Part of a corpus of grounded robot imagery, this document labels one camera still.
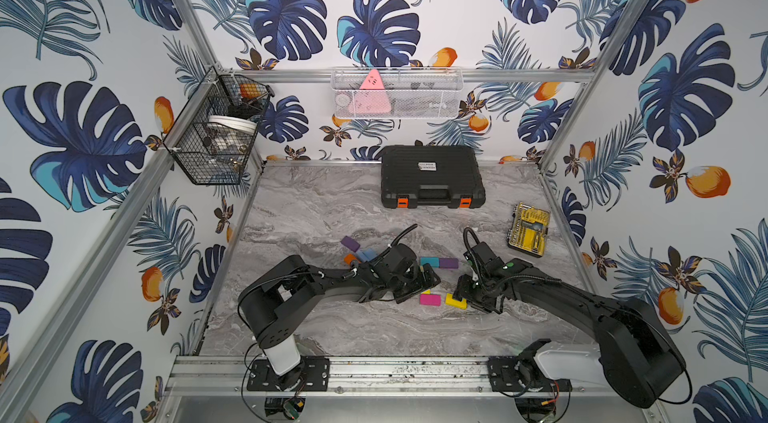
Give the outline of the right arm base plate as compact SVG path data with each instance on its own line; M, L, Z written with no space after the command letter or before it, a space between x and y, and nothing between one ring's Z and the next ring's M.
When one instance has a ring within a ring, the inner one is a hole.
M521 396L525 393L560 393L572 389L568 379L554 380L544 375L533 358L490 357L487 360L493 392Z

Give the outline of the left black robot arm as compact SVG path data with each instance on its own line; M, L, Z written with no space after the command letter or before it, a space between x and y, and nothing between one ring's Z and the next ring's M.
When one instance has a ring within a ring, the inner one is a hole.
M343 269L320 268L291 255L240 293L237 314L270 369L283 377L302 365L295 331L320 302L367 303L390 296L400 304L440 283L434 269L420 265L404 245Z

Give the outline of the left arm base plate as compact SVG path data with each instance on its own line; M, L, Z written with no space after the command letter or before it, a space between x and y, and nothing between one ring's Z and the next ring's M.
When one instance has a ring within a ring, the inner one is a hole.
M277 375L266 358L256 358L246 373L250 392L325 392L330 376L330 359L302 356L297 367Z

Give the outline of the magenta block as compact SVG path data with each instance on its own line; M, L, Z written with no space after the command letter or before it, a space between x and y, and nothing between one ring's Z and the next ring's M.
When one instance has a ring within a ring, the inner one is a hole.
M437 294L422 293L419 295L419 304L422 306L439 307L442 299Z

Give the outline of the teal block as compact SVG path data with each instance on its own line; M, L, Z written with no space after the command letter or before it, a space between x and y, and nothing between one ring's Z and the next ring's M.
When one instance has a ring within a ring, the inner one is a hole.
M421 257L419 262L422 266L430 265L432 268L440 267L440 259L438 257Z

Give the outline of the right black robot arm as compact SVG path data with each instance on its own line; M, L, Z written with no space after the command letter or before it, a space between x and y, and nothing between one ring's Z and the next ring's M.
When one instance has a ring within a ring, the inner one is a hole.
M485 243L464 257L473 274L459 278L460 298L486 313L521 301L570 323L597 344L607 385L628 403L646 409L687 374L680 350L646 302L590 293L521 259L505 263Z

